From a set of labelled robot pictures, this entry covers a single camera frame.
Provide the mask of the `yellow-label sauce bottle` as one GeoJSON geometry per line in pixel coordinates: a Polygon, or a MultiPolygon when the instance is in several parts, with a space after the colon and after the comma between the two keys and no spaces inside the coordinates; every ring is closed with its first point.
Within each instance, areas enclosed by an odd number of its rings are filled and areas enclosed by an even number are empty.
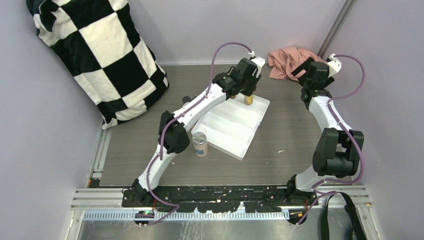
{"type": "Polygon", "coordinates": [[[254,102],[254,95],[253,94],[251,94],[251,95],[245,95],[244,96],[244,103],[246,104],[246,105],[252,105],[253,104],[253,102],[254,102]]]}

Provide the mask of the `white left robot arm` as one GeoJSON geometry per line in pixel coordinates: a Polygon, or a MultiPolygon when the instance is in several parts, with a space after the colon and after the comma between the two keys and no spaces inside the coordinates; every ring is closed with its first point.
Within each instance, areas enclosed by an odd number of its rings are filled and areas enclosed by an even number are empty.
{"type": "Polygon", "coordinates": [[[189,130],[215,106],[232,96],[251,95],[261,78],[264,58],[242,58],[229,72],[217,74],[206,89],[182,108],[162,113],[159,122],[158,144],[144,172],[133,182],[134,200],[141,207],[153,202],[153,193],[159,180],[173,158],[192,142],[189,130]]]}

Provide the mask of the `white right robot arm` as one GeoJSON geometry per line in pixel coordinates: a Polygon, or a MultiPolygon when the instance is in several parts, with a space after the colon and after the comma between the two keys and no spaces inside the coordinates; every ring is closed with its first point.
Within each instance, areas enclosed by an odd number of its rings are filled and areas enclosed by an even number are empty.
{"type": "Polygon", "coordinates": [[[315,117],[321,136],[313,152],[312,165],[287,182],[285,198],[291,205],[310,200],[318,186],[327,182],[352,185],[363,176],[365,161],[362,153],[364,134],[353,130],[337,111],[336,98],[327,90],[334,75],[342,68],[341,55],[331,54],[325,62],[309,57],[292,71],[301,85],[300,99],[315,117]]]}

